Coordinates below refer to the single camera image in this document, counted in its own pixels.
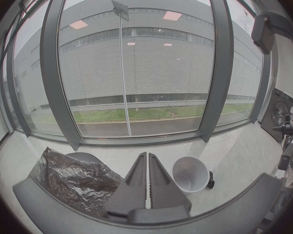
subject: green lawn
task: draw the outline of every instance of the green lawn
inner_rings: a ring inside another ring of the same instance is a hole
[[[251,110],[253,103],[245,104],[226,104],[223,108],[222,114]],[[204,112],[204,106],[185,106],[185,107],[164,107],[164,108],[142,108],[139,110],[128,109],[129,119],[131,120],[145,120],[145,119],[159,119],[172,117],[191,117],[200,116]],[[125,121],[125,110],[99,110],[87,112],[73,112],[74,119],[77,123],[82,122],[101,122],[101,121]],[[28,121],[32,122],[55,122],[52,114],[31,115]]]

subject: black washing machine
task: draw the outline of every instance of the black washing machine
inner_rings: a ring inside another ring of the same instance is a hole
[[[261,127],[278,142],[282,141],[282,134],[273,131],[272,128],[281,126],[284,123],[284,116],[290,114],[291,107],[293,107],[293,98],[275,88]]]

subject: metal pole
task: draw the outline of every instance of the metal pole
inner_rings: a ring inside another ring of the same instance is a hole
[[[121,83],[123,84],[123,96],[124,96],[124,104],[125,104],[125,114],[126,114],[128,133],[129,133],[129,136],[131,137],[129,116],[128,116],[128,108],[127,108],[127,99],[126,99],[126,91],[125,91],[125,77],[124,77],[124,68],[123,68],[123,50],[122,50],[122,45],[121,45],[121,13],[119,15],[119,45],[120,45],[120,50],[121,50]]]

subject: street lamp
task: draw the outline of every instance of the street lamp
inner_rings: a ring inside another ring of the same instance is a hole
[[[126,21],[129,21],[129,15],[128,15],[128,6],[116,2],[112,0],[113,3],[113,11],[116,15],[119,16],[119,45],[120,45],[120,52],[121,52],[121,82],[123,85],[123,96],[124,96],[124,104],[125,104],[125,114],[126,114],[126,121],[127,121],[127,127],[128,127],[128,133],[131,137],[131,130],[130,130],[130,124],[129,124],[129,116],[128,116],[128,108],[127,108],[127,99],[126,99],[126,91],[125,91],[125,77],[124,77],[124,67],[123,67],[123,50],[121,45],[121,18],[124,18]]]

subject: trash can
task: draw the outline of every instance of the trash can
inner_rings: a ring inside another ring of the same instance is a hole
[[[198,158],[185,156],[174,163],[171,177],[179,188],[188,194],[203,190],[209,182],[210,173]]]

